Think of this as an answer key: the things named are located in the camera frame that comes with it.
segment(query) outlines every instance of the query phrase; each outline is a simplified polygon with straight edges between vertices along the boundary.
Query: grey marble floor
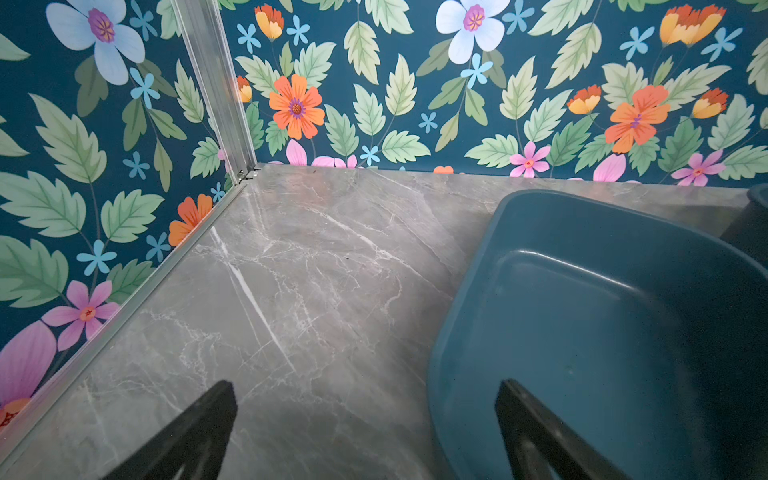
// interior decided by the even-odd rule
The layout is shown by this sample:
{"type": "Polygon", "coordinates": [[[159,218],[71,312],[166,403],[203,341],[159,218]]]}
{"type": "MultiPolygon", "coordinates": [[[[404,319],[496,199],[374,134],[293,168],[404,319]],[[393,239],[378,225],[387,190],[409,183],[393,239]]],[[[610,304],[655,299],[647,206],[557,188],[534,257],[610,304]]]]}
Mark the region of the grey marble floor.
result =
{"type": "Polygon", "coordinates": [[[551,188],[719,235],[746,191],[267,166],[6,478],[98,478],[219,379],[221,478],[434,478],[429,351],[498,202],[551,188]]]}

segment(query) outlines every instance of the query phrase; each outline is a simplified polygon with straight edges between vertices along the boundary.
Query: blue plastic tray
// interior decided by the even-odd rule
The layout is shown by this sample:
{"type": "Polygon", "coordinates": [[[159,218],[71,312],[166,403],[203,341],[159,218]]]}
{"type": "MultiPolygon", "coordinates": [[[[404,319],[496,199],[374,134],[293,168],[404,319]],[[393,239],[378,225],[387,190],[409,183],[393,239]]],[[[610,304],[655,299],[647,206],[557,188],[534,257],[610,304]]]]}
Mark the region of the blue plastic tray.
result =
{"type": "Polygon", "coordinates": [[[768,271],[723,241],[549,190],[507,196],[429,365],[461,480],[511,478],[494,411],[517,379],[633,480],[746,478],[765,444],[768,271]]]}

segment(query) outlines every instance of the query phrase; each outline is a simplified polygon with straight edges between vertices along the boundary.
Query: white flower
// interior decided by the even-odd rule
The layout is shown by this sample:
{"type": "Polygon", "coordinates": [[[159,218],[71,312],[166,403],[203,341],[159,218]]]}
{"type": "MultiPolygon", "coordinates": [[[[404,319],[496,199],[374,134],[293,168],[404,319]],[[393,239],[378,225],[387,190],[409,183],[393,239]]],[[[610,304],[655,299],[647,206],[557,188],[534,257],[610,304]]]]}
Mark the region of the white flower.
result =
{"type": "Polygon", "coordinates": [[[498,47],[504,38],[504,24],[492,18],[504,11],[510,0],[447,0],[438,8],[437,31],[458,32],[451,41],[448,57],[453,63],[469,61],[475,41],[485,51],[498,47]]]}
{"type": "Polygon", "coordinates": [[[144,61],[141,36],[127,25],[125,0],[67,0],[69,5],[51,3],[45,16],[56,38],[70,50],[94,46],[96,68],[104,80],[123,85],[128,69],[120,54],[136,63],[144,61]]]}

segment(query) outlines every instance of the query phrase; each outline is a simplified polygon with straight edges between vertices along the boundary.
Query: blue flower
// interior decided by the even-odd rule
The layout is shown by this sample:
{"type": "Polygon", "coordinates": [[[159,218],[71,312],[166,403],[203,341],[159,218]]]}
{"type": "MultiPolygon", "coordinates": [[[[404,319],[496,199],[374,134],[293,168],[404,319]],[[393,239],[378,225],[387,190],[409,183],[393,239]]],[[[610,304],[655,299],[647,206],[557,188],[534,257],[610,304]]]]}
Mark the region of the blue flower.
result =
{"type": "Polygon", "coordinates": [[[144,37],[144,41],[149,41],[150,32],[157,37],[157,30],[155,30],[152,25],[149,25],[149,22],[152,22],[152,18],[154,18],[152,11],[147,10],[147,12],[142,15],[141,8],[139,8],[139,4],[136,3],[136,0],[131,0],[131,8],[136,12],[136,17],[131,18],[129,21],[131,27],[141,27],[141,35],[144,37]]]}
{"type": "Polygon", "coordinates": [[[437,128],[437,124],[433,122],[435,120],[435,117],[437,117],[437,112],[433,111],[429,117],[427,117],[427,114],[422,114],[422,120],[423,122],[419,124],[419,128],[426,127],[426,133],[429,133],[430,128],[437,128]]]}
{"type": "Polygon", "coordinates": [[[507,28],[507,35],[514,32],[515,28],[517,27],[520,27],[520,31],[525,31],[528,29],[528,24],[525,23],[523,18],[528,18],[533,15],[535,9],[533,7],[526,8],[524,12],[521,11],[522,9],[523,0],[515,0],[515,13],[505,13],[502,17],[503,21],[511,22],[511,24],[509,24],[509,28],[507,28]]]}
{"type": "Polygon", "coordinates": [[[253,37],[253,34],[256,33],[256,26],[254,24],[248,25],[248,31],[245,31],[245,27],[238,23],[237,29],[240,30],[240,33],[243,34],[242,37],[237,39],[237,43],[240,45],[245,43],[248,47],[248,53],[253,53],[254,46],[256,48],[261,48],[261,42],[253,37]]]}
{"type": "Polygon", "coordinates": [[[163,252],[170,251],[170,245],[165,243],[165,239],[168,238],[168,234],[163,232],[160,234],[160,238],[157,240],[154,239],[151,235],[147,235],[147,245],[149,245],[150,250],[147,252],[147,256],[145,257],[146,260],[149,260],[152,257],[157,256],[157,262],[160,263],[163,261],[163,252]]]}
{"type": "Polygon", "coordinates": [[[627,61],[632,59],[632,55],[634,55],[636,50],[641,54],[648,52],[648,45],[646,45],[643,40],[653,35],[655,29],[656,28],[654,27],[648,27],[648,30],[640,35],[640,30],[638,30],[637,27],[632,27],[629,31],[629,36],[632,37],[632,41],[626,41],[619,47],[619,50],[626,50],[629,48],[629,51],[627,52],[627,61]]]}
{"type": "Polygon", "coordinates": [[[306,35],[304,35],[309,30],[310,30],[310,26],[309,25],[301,25],[301,22],[299,22],[298,15],[294,15],[293,16],[293,27],[288,27],[288,29],[286,30],[286,33],[288,35],[294,35],[294,37],[293,37],[293,44],[294,45],[298,45],[299,44],[299,39],[301,39],[301,41],[303,43],[307,43],[309,41],[309,40],[306,39],[306,35]]]}
{"type": "Polygon", "coordinates": [[[362,151],[364,151],[365,153],[360,155],[360,160],[363,160],[363,161],[367,160],[369,167],[371,166],[371,161],[375,161],[375,162],[379,161],[379,157],[376,156],[376,154],[379,153],[379,145],[373,145],[373,148],[371,148],[370,150],[368,150],[368,147],[363,145],[362,151]]]}
{"type": "Polygon", "coordinates": [[[732,43],[731,40],[741,35],[742,31],[744,31],[743,28],[737,28],[736,30],[732,31],[730,35],[725,36],[725,27],[718,28],[715,32],[715,39],[717,40],[717,43],[713,43],[712,45],[706,47],[701,51],[701,54],[706,55],[710,52],[713,52],[712,56],[710,57],[710,61],[717,60],[717,57],[720,56],[720,53],[723,50],[733,51],[733,49],[736,48],[736,44],[732,43]]]}
{"type": "Polygon", "coordinates": [[[467,68],[465,70],[462,70],[462,77],[467,78],[469,77],[469,83],[467,84],[467,88],[472,88],[475,86],[475,80],[479,81],[480,83],[484,84],[488,81],[488,79],[483,75],[483,72],[486,72],[491,69],[493,66],[492,61],[487,61],[483,65],[480,65],[480,54],[476,53],[472,56],[472,68],[467,68]]]}
{"type": "Polygon", "coordinates": [[[214,195],[215,204],[224,198],[224,194],[226,193],[224,190],[221,190],[221,182],[216,182],[216,188],[211,188],[210,192],[214,195]]]}
{"type": "Polygon", "coordinates": [[[142,180],[146,180],[147,176],[144,175],[144,170],[149,170],[149,164],[142,164],[140,162],[141,156],[137,151],[134,152],[134,161],[130,161],[127,158],[123,159],[123,165],[131,168],[131,172],[128,174],[129,177],[133,178],[136,177],[136,174],[139,174],[142,180]]]}
{"type": "Polygon", "coordinates": [[[109,260],[114,260],[114,258],[117,256],[115,252],[104,252],[104,242],[101,240],[96,240],[94,242],[94,252],[93,255],[90,253],[78,253],[78,255],[75,257],[78,259],[78,262],[90,262],[87,267],[85,267],[85,271],[83,274],[85,276],[91,275],[94,270],[96,270],[96,266],[98,266],[98,270],[102,273],[109,273],[109,267],[106,263],[109,260]]]}
{"type": "Polygon", "coordinates": [[[133,77],[134,81],[139,84],[138,87],[131,90],[131,97],[139,98],[141,94],[144,94],[144,105],[146,105],[147,108],[152,108],[152,100],[150,100],[149,97],[152,97],[155,100],[160,98],[160,94],[150,88],[154,83],[154,75],[148,73],[142,80],[139,70],[131,67],[131,77],[133,77]]]}

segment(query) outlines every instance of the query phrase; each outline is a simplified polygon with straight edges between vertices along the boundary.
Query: floral wallpaper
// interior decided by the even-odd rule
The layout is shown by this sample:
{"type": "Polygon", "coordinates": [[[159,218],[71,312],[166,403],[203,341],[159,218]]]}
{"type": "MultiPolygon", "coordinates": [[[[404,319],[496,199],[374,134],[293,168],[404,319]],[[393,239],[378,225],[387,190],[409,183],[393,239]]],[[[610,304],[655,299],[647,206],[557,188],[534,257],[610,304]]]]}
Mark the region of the floral wallpaper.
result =
{"type": "Polygon", "coordinates": [[[231,184],[169,0],[5,0],[0,435],[231,184]]]}
{"type": "Polygon", "coordinates": [[[220,1],[262,162],[767,181],[768,2],[689,3],[220,1]]]}

